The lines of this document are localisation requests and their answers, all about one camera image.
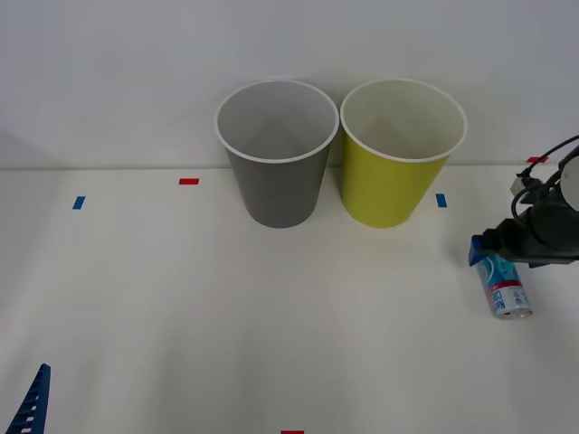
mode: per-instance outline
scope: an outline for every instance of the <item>blue tape marker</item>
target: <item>blue tape marker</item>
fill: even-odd
[[[72,206],[73,210],[79,210],[80,208],[82,208],[82,204],[84,203],[84,198],[86,196],[78,196],[76,198],[76,201],[74,201],[74,205]]]
[[[446,197],[444,197],[443,193],[436,194],[436,202],[438,203],[439,208],[447,208]]]

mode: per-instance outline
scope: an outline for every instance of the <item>red tape marker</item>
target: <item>red tape marker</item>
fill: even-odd
[[[544,163],[549,157],[541,158],[540,156],[530,156],[527,160],[528,163]]]
[[[181,178],[179,179],[179,185],[198,185],[199,178]]]

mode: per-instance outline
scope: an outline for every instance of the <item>yellow paper cup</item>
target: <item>yellow paper cup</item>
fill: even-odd
[[[375,228],[405,222],[467,135],[464,110],[449,94],[408,79],[370,81],[340,109],[346,131],[342,201]]]

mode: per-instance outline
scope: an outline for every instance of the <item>cable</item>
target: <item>cable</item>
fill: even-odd
[[[531,164],[528,168],[526,168],[521,175],[523,177],[529,177],[531,175],[531,170],[533,170],[533,168],[538,165],[541,161],[543,161],[545,158],[547,158],[548,156],[550,156],[551,154],[553,154],[555,151],[558,151],[559,149],[561,149],[563,146],[567,146],[570,143],[573,143],[575,140],[579,139],[579,135],[577,136],[573,136],[571,138],[567,138],[565,142],[560,143],[559,145],[552,147],[551,149],[549,149],[547,152],[545,152],[544,154],[542,154],[533,164]]]
[[[561,171],[557,170],[554,174],[551,175],[549,179],[546,180],[545,189],[546,191],[551,190],[551,188],[555,187],[557,181],[561,179]]]
[[[525,222],[523,222],[521,220],[521,218],[519,217],[519,215],[517,214],[517,204],[518,204],[518,200],[523,197],[523,195],[525,193],[529,193],[532,190],[540,190],[544,188],[544,185],[535,185],[534,187],[525,187],[523,190],[521,190],[520,192],[518,192],[517,194],[515,194],[515,197],[513,198],[513,202],[510,203],[510,213],[513,214],[513,220],[515,220],[515,222],[517,222],[517,224],[519,226],[522,227],[526,227],[527,225],[525,224]]]

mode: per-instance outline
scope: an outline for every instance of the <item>can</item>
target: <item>can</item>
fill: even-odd
[[[477,271],[495,317],[519,319],[533,315],[515,264],[489,255],[477,264]]]

